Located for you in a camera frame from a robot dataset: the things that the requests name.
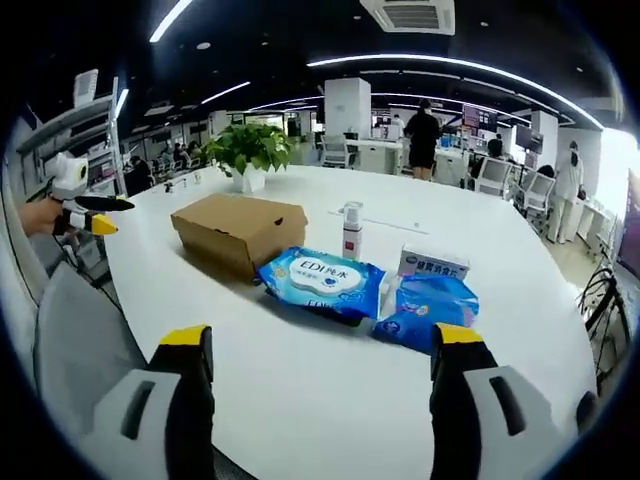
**ceiling light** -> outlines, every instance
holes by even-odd
[[[500,90],[503,91],[505,93],[508,93],[510,95],[515,95],[516,92],[514,92],[513,90],[509,90],[508,88],[504,88],[504,87],[499,87],[497,85],[494,85],[493,83],[488,83],[488,82],[481,82],[480,80],[472,80],[471,78],[463,78],[462,79],[463,82],[471,82],[471,83],[477,83],[478,85],[484,85],[485,87],[489,87],[489,88],[495,88],[496,90]]]
[[[150,117],[151,115],[162,115],[163,113],[167,113],[169,110],[173,108],[173,105],[163,105],[162,107],[154,107],[147,110],[147,113],[144,114],[145,117]]]
[[[209,97],[206,100],[203,100],[200,105],[204,105],[205,103],[210,102],[211,100],[215,100],[216,98],[220,98],[221,96],[226,95],[227,93],[231,93],[234,90],[238,90],[238,89],[246,87],[247,85],[250,85],[250,84],[251,84],[251,82],[244,82],[244,83],[241,83],[240,85],[236,85],[235,87],[228,88],[224,92],[216,93],[214,96]]]
[[[372,93],[371,96],[377,96],[377,97],[389,96],[389,97],[427,98],[429,100],[438,100],[438,101],[441,101],[441,102],[459,103],[461,105],[469,105],[470,107],[478,108],[478,109],[484,110],[486,112],[499,113],[501,115],[506,115],[507,117],[515,118],[516,120],[520,120],[521,122],[524,122],[524,123],[527,123],[527,124],[531,125],[531,122],[529,120],[525,120],[524,118],[517,117],[515,115],[512,115],[511,113],[501,112],[500,110],[496,110],[495,108],[486,107],[484,105],[477,105],[475,103],[463,102],[461,100],[454,100],[452,98],[432,97],[432,96],[429,96],[429,95],[414,95],[412,93]]]
[[[528,80],[526,78],[520,77],[519,75],[515,75],[513,73],[510,72],[506,72],[504,70],[500,70],[499,68],[494,68],[494,67],[490,67],[488,65],[483,65],[481,63],[475,63],[475,62],[469,62],[467,60],[458,60],[456,58],[447,58],[447,57],[437,57],[437,56],[433,56],[433,55],[414,55],[414,54],[406,54],[406,53],[402,53],[402,54],[396,54],[396,53],[380,53],[380,54],[373,54],[373,55],[358,55],[358,56],[352,56],[352,57],[340,57],[340,58],[332,58],[329,60],[321,60],[318,62],[311,62],[309,64],[307,64],[307,66],[309,68],[313,68],[313,67],[320,67],[323,65],[333,65],[336,63],[345,63],[345,62],[354,62],[354,61],[360,61],[360,60],[422,60],[422,61],[429,61],[429,62],[440,62],[440,63],[449,63],[449,64],[453,64],[453,65],[459,65],[462,67],[469,67],[469,68],[475,68],[476,70],[483,70],[485,72],[490,72],[490,73],[494,73],[496,75],[500,75],[506,78],[509,78],[511,80],[515,80],[516,82],[522,83],[524,85],[527,85],[529,87],[532,87],[536,90],[539,90],[547,95],[549,95],[550,97],[555,98],[556,100],[559,100],[560,102],[564,103],[565,105],[569,106],[571,109],[575,110],[576,112],[578,112],[580,115],[582,115],[584,118],[586,118],[587,120],[589,120],[591,123],[593,123],[596,127],[598,127],[601,130],[604,130],[604,125],[602,125],[595,117],[591,116],[586,110],[584,110],[583,108],[579,107],[578,105],[576,105],[575,103],[573,103],[571,100],[568,100],[567,98],[563,97],[562,95],[557,94],[556,92],[549,90],[548,88],[535,83],[531,80]]]
[[[531,103],[535,103],[536,105],[540,105],[543,108],[546,108],[547,110],[552,111],[553,113],[555,113],[556,115],[560,115],[560,112],[558,110],[556,110],[555,108],[551,108],[548,105],[545,105],[542,102],[539,102],[538,100],[531,98],[531,97],[527,97],[526,95],[522,95],[521,93],[518,94],[518,96],[520,98],[524,98],[525,100],[531,102]]]
[[[305,110],[305,109],[312,110],[314,108],[318,108],[318,106],[317,105],[307,105],[305,107],[287,108],[287,109],[285,109],[285,112],[293,112],[295,110]]]
[[[118,98],[118,104],[116,105],[116,114],[115,114],[116,120],[120,116],[120,111],[122,110],[122,107],[124,106],[124,102],[127,100],[128,95],[129,95],[129,89],[125,88],[120,94],[120,98]]]
[[[401,108],[414,108],[416,110],[420,108],[420,105],[407,105],[405,103],[390,103],[389,106],[390,107],[401,107]],[[459,112],[458,110],[448,110],[446,108],[434,107],[431,110],[438,111],[438,112],[444,112],[444,113],[454,113],[456,115],[462,115],[462,112]]]
[[[453,100],[453,99],[450,99],[450,98],[431,97],[431,96],[427,96],[427,95],[413,95],[411,93],[372,93],[371,96],[372,97],[374,97],[374,96],[375,97],[389,96],[389,97],[428,98],[429,100],[438,100],[438,101],[441,101],[441,102],[459,103],[461,105],[469,105],[471,107],[479,108],[480,110],[485,110],[487,112],[499,113],[500,115],[506,115],[507,117],[515,118],[516,120],[519,120],[519,121],[524,122],[524,123],[526,123],[528,125],[531,125],[531,122],[529,120],[526,120],[526,119],[521,118],[521,117],[517,117],[516,115],[512,115],[511,113],[501,112],[500,110],[496,110],[495,108],[485,107],[484,105],[476,105],[475,103],[462,102],[460,100]],[[276,107],[278,105],[293,104],[294,102],[302,102],[302,101],[307,101],[307,100],[319,100],[321,98],[324,98],[324,96],[306,97],[306,98],[294,98],[293,100],[286,100],[284,102],[269,103],[267,105],[261,105],[259,107],[250,108],[249,110],[247,110],[247,112],[253,112],[255,110],[262,110],[262,109],[265,109],[265,108],[268,108],[268,107]]]
[[[373,75],[377,73],[399,73],[400,70],[360,70],[360,75]]]
[[[404,73],[410,73],[412,75],[431,75],[432,77],[455,78],[456,80],[460,80],[460,75],[451,75],[450,73],[420,72],[418,70],[404,70]]]
[[[184,12],[185,8],[189,6],[189,4],[193,0],[179,0],[178,3],[171,9],[171,11],[167,14],[166,17],[160,22],[156,31],[153,32],[151,38],[149,39],[150,43],[157,43],[160,41],[164,33],[169,29],[171,24],[175,22],[176,18],[180,16],[182,12]]]
[[[320,96],[317,96],[317,97],[294,98],[293,100],[285,100],[284,102],[268,103],[267,105],[261,105],[259,107],[253,107],[253,108],[250,108],[247,111],[248,112],[253,112],[255,110],[262,110],[262,109],[268,108],[268,107],[275,107],[277,105],[286,105],[288,103],[294,103],[294,102],[306,102],[307,100],[319,100],[321,98],[324,98],[324,96],[320,95]]]

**white spray bottle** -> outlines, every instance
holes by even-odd
[[[342,227],[342,256],[360,261],[362,249],[362,203],[347,202]]]

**wet wipes package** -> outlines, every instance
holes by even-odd
[[[409,275],[396,291],[396,313],[378,322],[373,335],[432,355],[436,323],[470,327],[478,311],[478,297],[461,280]]]
[[[385,273],[374,265],[291,247],[258,275],[286,303],[358,320],[378,317]]]

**person in white coat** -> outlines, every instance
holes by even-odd
[[[569,151],[560,159],[557,171],[554,207],[547,239],[563,244],[567,240],[566,231],[571,207],[576,203],[584,177],[584,167],[576,142],[569,145]]]

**white pillar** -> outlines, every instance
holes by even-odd
[[[543,135],[542,153],[538,155],[538,168],[551,165],[555,168],[558,156],[558,118],[537,111],[531,114],[531,128]]]
[[[327,80],[324,84],[327,135],[355,132],[371,136],[371,85],[361,78]]]
[[[502,135],[502,150],[504,153],[508,153],[510,155],[513,155],[511,153],[512,143],[515,144],[515,135],[513,134],[514,128],[515,127],[498,127],[498,133]]]
[[[300,110],[300,136],[306,137],[311,133],[311,110]]]
[[[207,121],[207,130],[211,138],[217,138],[222,130],[231,125],[231,119],[227,115],[226,110],[218,110],[217,112],[213,112],[209,114],[209,118]]]

